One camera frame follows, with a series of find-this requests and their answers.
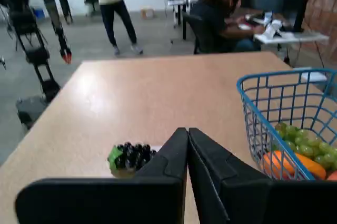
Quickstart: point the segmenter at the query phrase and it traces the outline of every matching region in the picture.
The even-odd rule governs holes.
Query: gray floor
[[[153,20],[142,20],[139,13],[132,14],[133,23],[138,34],[138,42],[144,48],[144,55],[136,56],[130,50],[130,42],[126,30],[117,18],[115,36],[122,54],[118,57],[152,57],[186,55],[193,53],[193,34],[187,32],[187,41],[183,42],[182,31],[173,28],[173,16],[166,18],[159,13]],[[64,24],[65,34],[73,52],[71,65],[66,65],[60,57],[57,38],[49,22],[40,23],[42,33],[48,41],[51,54],[50,65],[53,74],[60,85],[64,85],[73,72],[84,60],[116,59],[112,54],[111,45],[107,39],[100,17],[75,18],[74,24]],[[7,63],[7,71],[0,66],[0,165],[7,159],[25,135],[15,109],[19,98],[26,98],[41,93],[41,88],[34,69],[26,63],[25,55],[15,52],[15,41],[7,35],[6,26],[0,25],[0,56]],[[320,66],[316,55],[302,52],[298,65]]]

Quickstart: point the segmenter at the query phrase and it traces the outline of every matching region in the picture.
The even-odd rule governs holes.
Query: black pants
[[[121,17],[126,30],[127,34],[132,42],[132,44],[137,43],[137,37],[135,33],[135,29],[133,28],[130,15],[127,11],[126,5],[124,3],[124,0],[121,0],[117,3],[113,4],[102,4],[101,7],[101,13],[103,18],[103,23],[106,29],[106,33],[109,37],[109,40],[112,45],[116,46],[116,39],[114,35],[114,17],[115,12]]]

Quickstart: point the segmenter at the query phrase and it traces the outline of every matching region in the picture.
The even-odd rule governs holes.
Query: man
[[[238,24],[244,21],[240,17],[235,21],[226,20],[230,9],[229,0],[199,0],[190,14],[204,19],[214,36],[215,46],[219,52],[253,52],[260,51],[261,47],[252,41],[254,34],[262,34],[265,31],[263,26],[254,27],[252,30],[244,31],[239,29]]]
[[[106,33],[108,35],[108,38],[111,44],[114,47],[115,55],[120,54],[120,50],[117,46],[115,35],[114,35],[115,12],[117,12],[117,14],[121,17],[126,27],[127,34],[132,43],[131,49],[137,54],[142,54],[143,50],[139,46],[137,46],[137,37],[136,37],[135,29],[133,28],[131,18],[126,9],[124,0],[98,0],[98,2],[101,7],[102,19],[103,19],[103,23],[106,29]]]

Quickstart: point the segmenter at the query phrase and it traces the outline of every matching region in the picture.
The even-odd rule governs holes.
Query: brick wall
[[[319,43],[319,47],[325,60],[337,62],[337,0],[309,0],[305,22],[311,29],[330,37],[328,44]],[[313,43],[304,46],[316,49]]]

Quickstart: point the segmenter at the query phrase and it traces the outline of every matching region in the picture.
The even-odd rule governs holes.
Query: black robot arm
[[[53,23],[53,28],[55,34],[58,36],[58,41],[60,43],[60,54],[66,63],[70,63],[72,59],[72,52],[67,45],[66,38],[64,36],[62,24],[60,21],[60,16],[58,15],[55,0],[44,0],[44,4],[47,8],[51,21]]]

